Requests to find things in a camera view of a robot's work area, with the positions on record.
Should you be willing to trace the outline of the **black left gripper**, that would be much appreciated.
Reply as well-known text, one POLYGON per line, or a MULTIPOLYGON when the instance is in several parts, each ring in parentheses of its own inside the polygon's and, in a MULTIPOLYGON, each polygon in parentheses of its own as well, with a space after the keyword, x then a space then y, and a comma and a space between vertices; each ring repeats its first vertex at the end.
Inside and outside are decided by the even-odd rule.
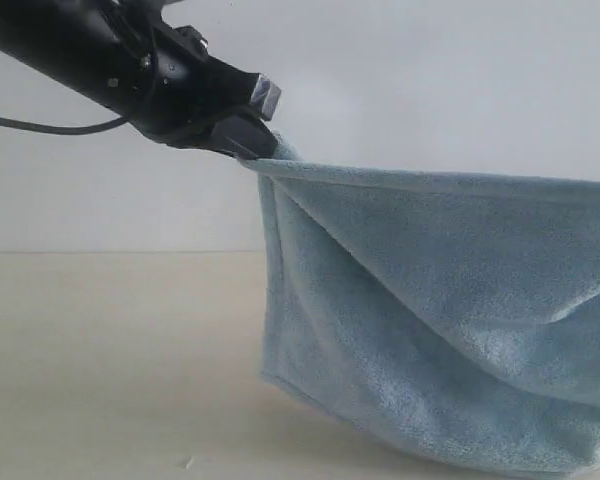
POLYGON ((248 107, 257 73, 212 55, 191 26, 106 19, 99 103, 146 138, 236 159, 269 158, 278 140, 248 107))

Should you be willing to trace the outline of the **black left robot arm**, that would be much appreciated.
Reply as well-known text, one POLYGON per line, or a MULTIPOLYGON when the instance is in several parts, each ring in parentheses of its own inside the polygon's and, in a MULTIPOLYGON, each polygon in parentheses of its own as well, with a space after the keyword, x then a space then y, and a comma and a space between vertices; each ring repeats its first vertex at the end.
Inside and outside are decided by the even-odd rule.
POLYGON ((208 52, 192 26, 162 18, 163 1, 0 1, 0 51, 116 113, 82 127, 0 117, 0 127, 81 136, 132 125, 149 140, 242 160, 272 155, 266 124, 281 90, 208 52))

